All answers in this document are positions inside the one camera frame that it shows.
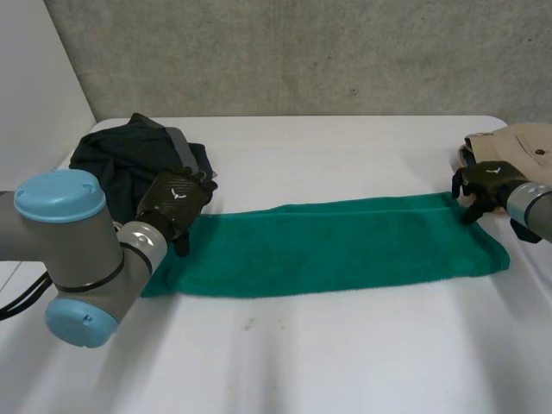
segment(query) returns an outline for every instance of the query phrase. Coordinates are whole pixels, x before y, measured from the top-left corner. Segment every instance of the beige pants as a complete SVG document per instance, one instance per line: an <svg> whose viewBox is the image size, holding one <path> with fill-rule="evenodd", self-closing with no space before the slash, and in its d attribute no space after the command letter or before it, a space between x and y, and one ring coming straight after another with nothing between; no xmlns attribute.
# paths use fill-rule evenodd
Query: beige pants
<svg viewBox="0 0 552 414"><path fill-rule="evenodd" d="M511 125L491 133L469 135L467 139L471 147L462 147L473 153L476 162L508 161L527 179L552 185L552 125ZM459 161L466 166L460 150Z"/></svg>

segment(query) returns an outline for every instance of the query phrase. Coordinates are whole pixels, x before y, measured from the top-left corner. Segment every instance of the folded towel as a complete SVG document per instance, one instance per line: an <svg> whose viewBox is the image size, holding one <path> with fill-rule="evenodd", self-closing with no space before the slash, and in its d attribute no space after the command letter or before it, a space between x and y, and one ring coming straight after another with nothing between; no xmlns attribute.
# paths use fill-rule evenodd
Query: folded towel
<svg viewBox="0 0 552 414"><path fill-rule="evenodd" d="M449 193L203 215L143 297L264 298L410 285L505 270L510 258Z"/></svg>

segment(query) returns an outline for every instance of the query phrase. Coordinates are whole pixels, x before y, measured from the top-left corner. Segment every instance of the blue cap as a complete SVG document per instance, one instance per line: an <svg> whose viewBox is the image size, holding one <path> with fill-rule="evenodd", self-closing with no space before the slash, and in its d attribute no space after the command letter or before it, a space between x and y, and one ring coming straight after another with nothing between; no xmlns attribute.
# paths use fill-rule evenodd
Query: blue cap
<svg viewBox="0 0 552 414"><path fill-rule="evenodd" d="M29 220L70 223L98 213L105 206L105 194L89 172L59 170L21 184L14 205Z"/></svg>
<svg viewBox="0 0 552 414"><path fill-rule="evenodd" d="M56 298L46 309L46 325L60 340L77 347L97 348L117 331L112 315L80 300Z"/></svg>

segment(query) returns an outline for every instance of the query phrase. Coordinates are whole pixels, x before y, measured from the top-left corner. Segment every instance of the robotic arm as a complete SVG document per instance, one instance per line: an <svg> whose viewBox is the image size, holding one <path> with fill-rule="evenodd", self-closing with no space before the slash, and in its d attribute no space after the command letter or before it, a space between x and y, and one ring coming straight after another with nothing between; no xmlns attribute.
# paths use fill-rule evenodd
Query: robotic arm
<svg viewBox="0 0 552 414"><path fill-rule="evenodd" d="M454 198L475 195L474 203L461 220L470 224L483 213L501 207L510 216L517 237L536 243L552 242L552 187L530 182L517 168L505 161L485 161L460 168L452 182Z"/></svg>
<svg viewBox="0 0 552 414"><path fill-rule="evenodd" d="M105 195L88 172L34 177L0 194L0 260L42 261L58 295L46 310L60 339L96 348L110 338L140 296L172 241L210 201L201 173L158 175L136 219L115 232Z"/></svg>

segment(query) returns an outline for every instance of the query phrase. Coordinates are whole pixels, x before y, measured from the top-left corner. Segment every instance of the gray wall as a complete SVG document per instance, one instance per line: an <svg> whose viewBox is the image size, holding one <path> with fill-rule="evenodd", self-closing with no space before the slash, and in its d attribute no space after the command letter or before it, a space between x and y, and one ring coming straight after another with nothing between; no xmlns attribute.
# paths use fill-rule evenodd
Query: gray wall
<svg viewBox="0 0 552 414"><path fill-rule="evenodd" d="M46 0L98 121L552 122L549 0Z"/></svg>

